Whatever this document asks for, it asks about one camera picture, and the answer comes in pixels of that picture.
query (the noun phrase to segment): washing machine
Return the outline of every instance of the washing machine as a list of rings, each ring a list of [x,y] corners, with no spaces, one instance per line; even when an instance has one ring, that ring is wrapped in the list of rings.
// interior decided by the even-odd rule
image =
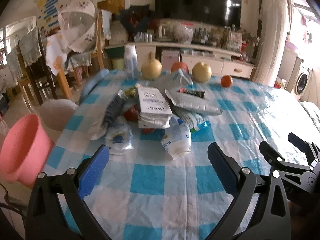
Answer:
[[[299,100],[309,83],[309,79],[310,69],[304,64],[303,59],[297,57],[285,89]]]

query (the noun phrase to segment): apple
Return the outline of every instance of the apple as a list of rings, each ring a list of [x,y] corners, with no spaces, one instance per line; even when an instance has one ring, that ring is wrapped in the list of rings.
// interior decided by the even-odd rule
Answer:
[[[189,69],[186,63],[184,62],[176,62],[172,65],[171,67],[171,72],[175,72],[176,70],[178,70],[179,68],[181,68],[182,70],[184,70],[187,74],[189,74]]]
[[[198,83],[206,83],[212,75],[211,68],[204,62],[198,62],[192,69],[192,78]]]

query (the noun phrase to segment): blue and white package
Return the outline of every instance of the blue and white package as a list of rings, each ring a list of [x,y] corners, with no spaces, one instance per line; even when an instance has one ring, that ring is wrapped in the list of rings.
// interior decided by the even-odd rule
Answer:
[[[189,127],[176,115],[169,121],[170,127],[165,129],[161,144],[175,160],[191,152],[191,132]]]
[[[190,112],[176,106],[174,106],[172,109],[176,113],[176,115],[187,124],[191,133],[194,133],[211,125],[209,119],[201,114]]]
[[[119,116],[108,128],[105,145],[110,154],[123,155],[133,149],[133,134],[131,126],[123,116]]]

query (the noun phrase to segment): blue gripper pad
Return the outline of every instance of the blue gripper pad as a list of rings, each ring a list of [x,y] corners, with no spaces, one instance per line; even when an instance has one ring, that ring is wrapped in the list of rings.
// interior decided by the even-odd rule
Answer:
[[[97,180],[101,177],[109,161],[109,148],[101,145],[91,157],[90,163],[79,178],[78,193],[82,199],[92,193]]]
[[[239,192],[240,166],[233,158],[225,156],[216,143],[209,145],[208,158],[225,191],[236,197]]]

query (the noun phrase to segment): metal screw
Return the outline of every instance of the metal screw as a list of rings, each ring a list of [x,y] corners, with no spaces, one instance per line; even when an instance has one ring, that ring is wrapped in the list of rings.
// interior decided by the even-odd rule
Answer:
[[[279,173],[279,171],[277,171],[277,170],[273,171],[272,175],[273,175],[275,178],[279,178],[279,177],[280,177],[280,173]]]
[[[67,174],[72,175],[76,172],[76,170],[74,168],[70,168],[67,170]]]
[[[250,171],[249,168],[244,167],[244,168],[242,168],[242,172],[243,172],[244,174],[249,174],[251,171]]]
[[[44,172],[41,172],[41,173],[39,173],[38,178],[39,178],[39,179],[42,179],[42,178],[44,178],[44,176],[45,176],[45,173],[44,173]]]

